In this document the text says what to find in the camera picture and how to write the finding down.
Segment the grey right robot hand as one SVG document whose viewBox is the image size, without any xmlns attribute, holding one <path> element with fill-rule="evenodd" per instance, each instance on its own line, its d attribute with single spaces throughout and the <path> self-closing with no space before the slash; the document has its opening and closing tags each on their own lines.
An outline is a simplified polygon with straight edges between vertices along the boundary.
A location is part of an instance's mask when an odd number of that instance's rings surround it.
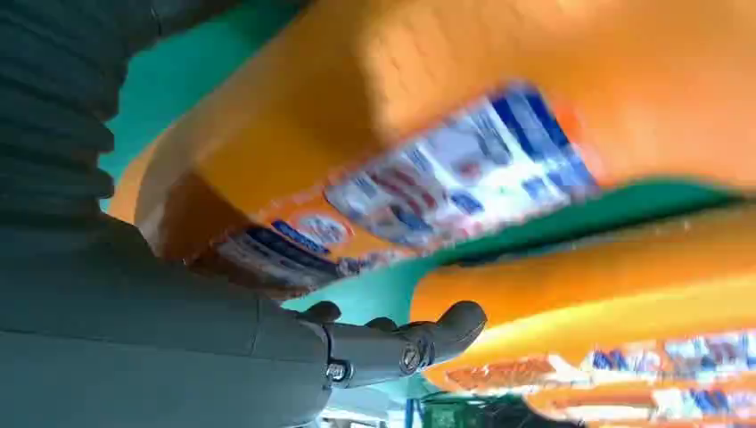
<svg viewBox="0 0 756 428">
<path fill-rule="evenodd" d="M 462 301 L 435 322 L 338 324 L 162 262 L 111 218 L 1 219 L 4 427 L 299 427 L 333 390 L 450 360 L 485 323 Z"/>
</svg>

